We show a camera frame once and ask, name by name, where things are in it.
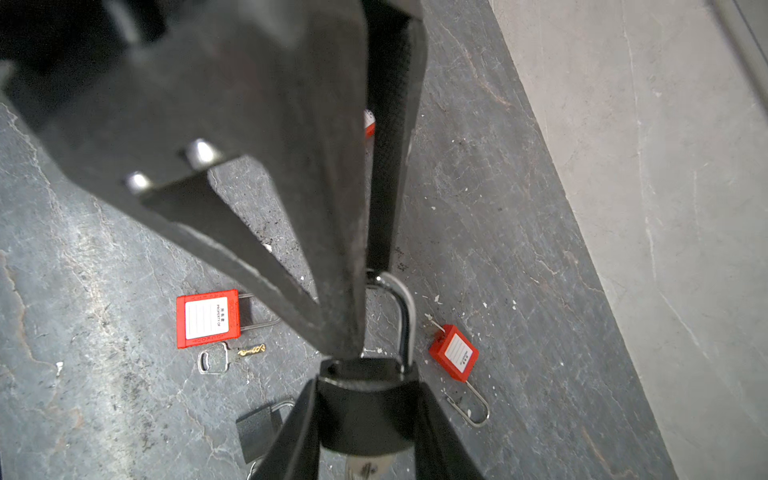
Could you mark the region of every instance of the padlock body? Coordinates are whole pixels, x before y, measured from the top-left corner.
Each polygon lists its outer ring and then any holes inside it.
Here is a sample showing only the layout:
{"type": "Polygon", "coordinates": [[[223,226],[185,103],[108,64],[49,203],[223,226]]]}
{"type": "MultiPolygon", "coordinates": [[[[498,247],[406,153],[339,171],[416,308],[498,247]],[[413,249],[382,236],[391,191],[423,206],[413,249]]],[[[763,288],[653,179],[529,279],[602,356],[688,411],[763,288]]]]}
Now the padlock body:
{"type": "Polygon", "coordinates": [[[283,417],[280,412],[272,411],[271,405],[240,417],[236,422],[237,436],[243,450],[243,460],[248,464],[266,455],[274,443],[283,417]]]}
{"type": "Polygon", "coordinates": [[[466,382],[480,352],[456,325],[444,325],[445,332],[435,334],[435,342],[429,348],[429,355],[448,374],[459,382],[466,382]]]}
{"type": "Polygon", "coordinates": [[[326,360],[317,376],[320,442],[345,455],[379,456],[413,445],[419,373],[394,359],[326,360]]]}

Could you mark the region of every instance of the concrete wall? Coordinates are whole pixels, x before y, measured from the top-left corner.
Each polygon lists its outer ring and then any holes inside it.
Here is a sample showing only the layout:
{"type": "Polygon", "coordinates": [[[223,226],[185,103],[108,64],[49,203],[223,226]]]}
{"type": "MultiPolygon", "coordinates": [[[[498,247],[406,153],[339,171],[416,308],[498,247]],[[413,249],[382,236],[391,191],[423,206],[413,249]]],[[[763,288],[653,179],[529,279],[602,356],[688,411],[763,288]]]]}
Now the concrete wall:
{"type": "Polygon", "coordinates": [[[768,121],[704,0],[490,0],[681,478],[768,478],[768,121]]]}

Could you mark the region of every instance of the black metal bracket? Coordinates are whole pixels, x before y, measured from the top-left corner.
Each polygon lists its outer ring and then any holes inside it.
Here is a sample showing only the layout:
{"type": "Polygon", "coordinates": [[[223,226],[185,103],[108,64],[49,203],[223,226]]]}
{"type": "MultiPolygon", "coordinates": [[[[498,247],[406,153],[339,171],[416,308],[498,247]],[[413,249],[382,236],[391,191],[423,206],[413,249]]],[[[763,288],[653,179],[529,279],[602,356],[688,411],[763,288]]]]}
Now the black metal bracket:
{"type": "Polygon", "coordinates": [[[15,61],[2,87],[65,175],[233,277],[320,352],[358,356],[366,265],[389,269],[424,76],[418,0],[112,0],[33,13],[19,15],[48,17],[51,31],[0,44],[15,61]],[[243,155],[269,171],[317,302],[208,184],[208,168],[243,155]]]}

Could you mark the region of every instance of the metal bolt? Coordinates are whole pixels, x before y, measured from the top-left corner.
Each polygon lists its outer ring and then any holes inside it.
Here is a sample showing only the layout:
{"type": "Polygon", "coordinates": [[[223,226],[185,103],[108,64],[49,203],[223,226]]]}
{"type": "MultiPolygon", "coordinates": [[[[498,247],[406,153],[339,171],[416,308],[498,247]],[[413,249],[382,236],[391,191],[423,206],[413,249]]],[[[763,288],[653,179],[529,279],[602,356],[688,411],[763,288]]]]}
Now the metal bolt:
{"type": "Polygon", "coordinates": [[[208,170],[226,160],[218,148],[203,138],[190,142],[184,153],[190,166],[197,171],[208,170]]]}
{"type": "Polygon", "coordinates": [[[125,186],[133,195],[141,195],[152,190],[152,180],[141,172],[134,172],[125,178],[125,186]]]}

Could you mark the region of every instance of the padlock shackle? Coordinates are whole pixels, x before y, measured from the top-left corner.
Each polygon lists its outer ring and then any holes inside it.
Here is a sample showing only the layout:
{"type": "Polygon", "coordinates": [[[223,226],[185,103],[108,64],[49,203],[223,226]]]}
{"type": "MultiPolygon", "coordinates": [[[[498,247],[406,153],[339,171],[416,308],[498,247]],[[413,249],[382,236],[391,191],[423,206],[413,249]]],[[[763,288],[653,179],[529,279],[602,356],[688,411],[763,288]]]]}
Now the padlock shackle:
{"type": "Polygon", "coordinates": [[[413,365],[413,337],[416,331],[416,303],[408,287],[389,272],[368,270],[367,286],[391,293],[400,310],[400,361],[404,369],[413,365]]]}
{"type": "Polygon", "coordinates": [[[447,396],[447,395],[445,396],[445,398],[448,400],[448,403],[451,404],[454,410],[458,412],[462,417],[464,417],[464,420],[466,420],[469,425],[472,425],[476,429],[479,429],[480,427],[485,425],[488,419],[491,418],[491,406],[488,404],[488,400],[484,399],[483,396],[480,395],[480,392],[478,392],[470,382],[465,382],[465,384],[467,385],[467,387],[469,387],[472,393],[475,394],[475,396],[480,400],[480,402],[482,402],[482,404],[485,406],[485,417],[483,417],[483,420],[476,422],[475,420],[470,419],[469,415],[464,413],[464,410],[462,410],[462,407],[458,406],[458,404],[454,399],[452,399],[450,396],[447,396]]]}

